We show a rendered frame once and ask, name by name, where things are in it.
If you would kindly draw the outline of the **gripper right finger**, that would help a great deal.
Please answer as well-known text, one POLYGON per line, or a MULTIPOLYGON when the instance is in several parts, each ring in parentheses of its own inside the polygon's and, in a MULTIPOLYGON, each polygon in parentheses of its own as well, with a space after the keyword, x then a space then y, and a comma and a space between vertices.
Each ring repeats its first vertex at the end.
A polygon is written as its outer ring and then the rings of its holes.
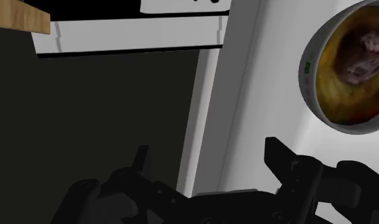
POLYGON ((367 165, 343 160, 330 167, 295 154, 276 137, 265 139, 264 162, 281 183, 282 224, 333 224, 316 214, 320 202, 351 224, 379 224, 379 174, 367 165))

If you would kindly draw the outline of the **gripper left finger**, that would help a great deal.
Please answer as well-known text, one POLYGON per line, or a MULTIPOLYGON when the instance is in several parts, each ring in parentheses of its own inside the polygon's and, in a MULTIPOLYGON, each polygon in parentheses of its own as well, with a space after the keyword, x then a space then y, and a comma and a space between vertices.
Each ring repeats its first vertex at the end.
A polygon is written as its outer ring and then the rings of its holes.
POLYGON ((142 175, 148 151, 140 146, 132 165, 115 170, 103 184, 84 179, 71 185, 50 224, 149 224, 148 211, 163 224, 179 224, 189 199, 142 175))

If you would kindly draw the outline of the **white bowl with brown food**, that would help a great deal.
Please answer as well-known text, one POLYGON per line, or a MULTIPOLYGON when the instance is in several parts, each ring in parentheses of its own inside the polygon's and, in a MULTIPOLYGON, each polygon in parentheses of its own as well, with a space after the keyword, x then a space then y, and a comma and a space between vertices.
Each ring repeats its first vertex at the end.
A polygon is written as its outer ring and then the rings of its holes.
POLYGON ((298 82, 310 111, 331 128, 352 135, 379 130, 379 0, 353 4, 317 30, 298 82))

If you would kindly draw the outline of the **light wooden board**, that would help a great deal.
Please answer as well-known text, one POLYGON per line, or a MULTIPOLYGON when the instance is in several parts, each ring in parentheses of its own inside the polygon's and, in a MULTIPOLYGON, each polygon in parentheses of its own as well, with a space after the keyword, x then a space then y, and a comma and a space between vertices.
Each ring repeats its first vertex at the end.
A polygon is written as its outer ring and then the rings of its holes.
POLYGON ((0 0, 0 28, 50 34, 50 14, 19 0, 0 0))

